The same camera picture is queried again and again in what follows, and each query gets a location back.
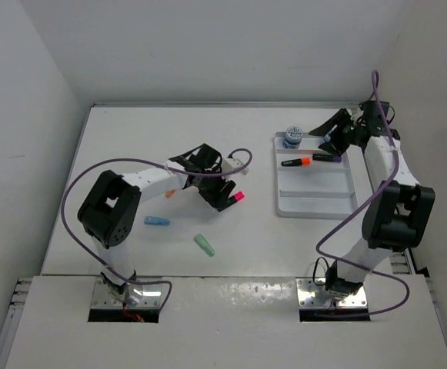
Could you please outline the pink cap black highlighter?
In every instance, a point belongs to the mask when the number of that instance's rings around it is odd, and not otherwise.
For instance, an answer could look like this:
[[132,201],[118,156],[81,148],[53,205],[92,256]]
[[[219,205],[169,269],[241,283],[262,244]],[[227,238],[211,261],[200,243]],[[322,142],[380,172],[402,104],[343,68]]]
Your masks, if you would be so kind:
[[234,204],[237,204],[244,198],[245,198],[245,194],[242,191],[237,192],[236,194],[230,196],[226,200],[226,203],[225,203],[223,209],[226,210],[227,208],[230,208],[231,206],[233,206]]

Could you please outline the purple cap black highlighter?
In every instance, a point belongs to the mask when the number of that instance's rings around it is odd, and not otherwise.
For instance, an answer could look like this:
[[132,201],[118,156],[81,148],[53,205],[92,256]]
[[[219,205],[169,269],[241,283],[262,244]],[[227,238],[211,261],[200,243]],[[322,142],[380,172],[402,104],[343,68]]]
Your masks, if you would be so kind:
[[342,158],[336,155],[326,155],[326,154],[313,154],[312,159],[314,161],[322,161],[322,162],[335,162],[340,163]]

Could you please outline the orange cap black highlighter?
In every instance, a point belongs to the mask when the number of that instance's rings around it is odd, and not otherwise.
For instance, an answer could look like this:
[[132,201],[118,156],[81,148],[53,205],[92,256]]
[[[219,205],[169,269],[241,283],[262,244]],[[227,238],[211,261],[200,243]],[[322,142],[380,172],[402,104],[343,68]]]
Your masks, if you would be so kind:
[[296,158],[296,159],[286,160],[286,161],[281,162],[281,166],[285,167],[285,168],[308,166],[310,164],[311,164],[311,159],[308,157]]

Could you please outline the green pastel highlighter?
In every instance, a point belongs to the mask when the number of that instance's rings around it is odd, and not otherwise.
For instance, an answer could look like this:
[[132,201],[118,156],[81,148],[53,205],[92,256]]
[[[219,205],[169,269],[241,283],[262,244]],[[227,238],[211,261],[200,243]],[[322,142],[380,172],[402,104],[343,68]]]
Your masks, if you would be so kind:
[[194,237],[194,242],[209,256],[214,257],[215,256],[215,249],[210,245],[208,240],[202,235],[197,234]]

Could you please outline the orange pastel highlighter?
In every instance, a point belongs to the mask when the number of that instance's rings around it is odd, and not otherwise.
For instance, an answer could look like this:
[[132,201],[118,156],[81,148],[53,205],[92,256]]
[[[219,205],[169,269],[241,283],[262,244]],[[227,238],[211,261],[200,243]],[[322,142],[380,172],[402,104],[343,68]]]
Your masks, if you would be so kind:
[[176,192],[177,192],[176,190],[167,191],[167,192],[165,193],[165,196],[166,196],[167,198],[171,198]]

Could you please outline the blue pastel highlighter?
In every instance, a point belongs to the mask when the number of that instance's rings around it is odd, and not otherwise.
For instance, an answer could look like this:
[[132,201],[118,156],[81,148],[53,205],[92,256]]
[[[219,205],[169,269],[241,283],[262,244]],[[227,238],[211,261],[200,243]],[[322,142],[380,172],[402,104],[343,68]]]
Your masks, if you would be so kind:
[[155,216],[145,216],[144,224],[147,225],[156,225],[156,226],[168,226],[170,225],[170,220],[167,218],[160,218]]

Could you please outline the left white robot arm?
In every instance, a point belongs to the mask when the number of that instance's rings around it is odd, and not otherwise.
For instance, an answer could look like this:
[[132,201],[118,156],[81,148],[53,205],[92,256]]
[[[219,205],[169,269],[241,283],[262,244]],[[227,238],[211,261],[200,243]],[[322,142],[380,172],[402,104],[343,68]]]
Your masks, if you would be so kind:
[[123,277],[136,279],[126,240],[142,202],[194,187],[212,208],[223,211],[240,200],[231,195],[235,182],[229,176],[244,169],[242,161],[232,155],[223,158],[203,144],[144,171],[123,175],[103,171],[79,208],[78,220],[107,264],[101,273],[104,282],[122,295],[127,288]]

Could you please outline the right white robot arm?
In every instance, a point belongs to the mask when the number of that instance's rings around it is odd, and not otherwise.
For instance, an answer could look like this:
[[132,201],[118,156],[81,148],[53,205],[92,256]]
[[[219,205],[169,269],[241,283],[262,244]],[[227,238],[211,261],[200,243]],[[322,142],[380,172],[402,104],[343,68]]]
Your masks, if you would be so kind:
[[387,101],[365,101],[355,114],[342,108],[309,132],[322,138],[319,149],[330,155],[342,155],[352,146],[361,148],[377,188],[366,208],[359,241],[326,271],[325,289],[337,298],[356,294],[386,258],[418,247],[435,202],[435,191],[415,179],[403,158],[399,133],[389,127],[394,114]]

